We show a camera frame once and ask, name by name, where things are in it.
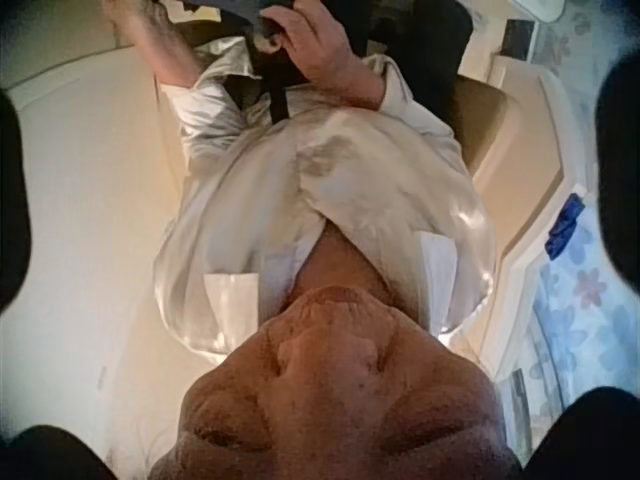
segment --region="beige wall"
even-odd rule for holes
[[[93,446],[105,390],[179,204],[153,78],[135,52],[119,50],[10,94],[22,126],[33,255],[0,325],[2,430],[49,423]]]

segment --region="person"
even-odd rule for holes
[[[466,31],[453,82],[471,23],[446,5]],[[413,100],[402,67],[361,60],[348,21],[319,0],[269,7],[308,81],[280,81],[290,118],[275,123],[268,98],[241,111],[222,85],[252,74],[244,39],[219,40],[207,66],[160,4],[109,0],[107,12],[163,85],[189,162],[155,265],[163,319],[193,351],[231,351],[186,394],[177,444],[151,477],[505,476],[517,461],[491,383],[425,332],[489,293],[493,230],[452,129]],[[452,251],[449,277],[427,287],[426,259],[446,271]],[[254,272],[257,297],[242,276]],[[245,289],[212,289],[210,274]],[[260,329],[235,338],[225,325],[254,302]]]

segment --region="black strap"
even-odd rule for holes
[[[289,118],[289,106],[287,104],[287,94],[282,87],[269,87],[269,95],[271,104],[269,105],[269,113],[271,113],[271,123],[275,125],[281,120]]]

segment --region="shiny fabric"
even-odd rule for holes
[[[303,85],[287,90],[291,119],[273,126],[267,96],[242,112],[220,83],[255,77],[244,40],[207,48],[219,57],[192,89],[163,87],[189,167],[155,264],[162,318],[178,340],[207,357],[239,346],[279,313],[327,218],[431,333],[477,311],[493,285],[493,227],[452,130],[413,101],[391,59],[364,60],[386,79],[379,112]],[[238,274],[258,274],[258,285],[220,281]],[[238,298],[257,303],[257,318],[232,308]]]

